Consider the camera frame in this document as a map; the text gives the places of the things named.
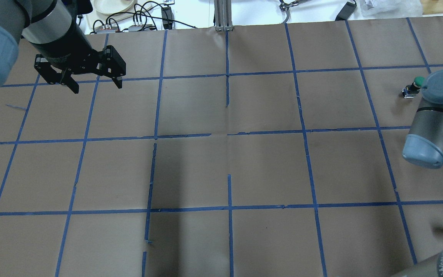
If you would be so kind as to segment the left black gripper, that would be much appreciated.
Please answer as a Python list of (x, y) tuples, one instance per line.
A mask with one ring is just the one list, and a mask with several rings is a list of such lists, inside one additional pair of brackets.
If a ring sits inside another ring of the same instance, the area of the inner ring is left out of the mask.
[(78, 94), (79, 84), (72, 75), (93, 73), (112, 79), (118, 89), (123, 87), (124, 59), (112, 45), (93, 49), (73, 20), (42, 19), (25, 28), (23, 37), (39, 52), (33, 66), (48, 84), (61, 84)]

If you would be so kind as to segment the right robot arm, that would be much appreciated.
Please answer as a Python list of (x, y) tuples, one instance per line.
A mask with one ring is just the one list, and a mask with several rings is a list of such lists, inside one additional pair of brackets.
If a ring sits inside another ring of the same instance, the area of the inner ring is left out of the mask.
[[(443, 166), (443, 70), (427, 76), (420, 86), (422, 100), (406, 136), (403, 158), (428, 169)], [(443, 277), (443, 250), (402, 270), (397, 277)]]

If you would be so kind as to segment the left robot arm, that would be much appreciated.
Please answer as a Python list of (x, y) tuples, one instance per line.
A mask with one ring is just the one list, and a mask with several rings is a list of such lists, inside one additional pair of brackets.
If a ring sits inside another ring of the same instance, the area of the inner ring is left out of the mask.
[(116, 49), (93, 49), (79, 25), (78, 15), (93, 11), (89, 0), (0, 0), (0, 87), (5, 84), (23, 37), (35, 49), (33, 67), (48, 84), (79, 93), (72, 75), (93, 73), (112, 79), (121, 89), (126, 63)]

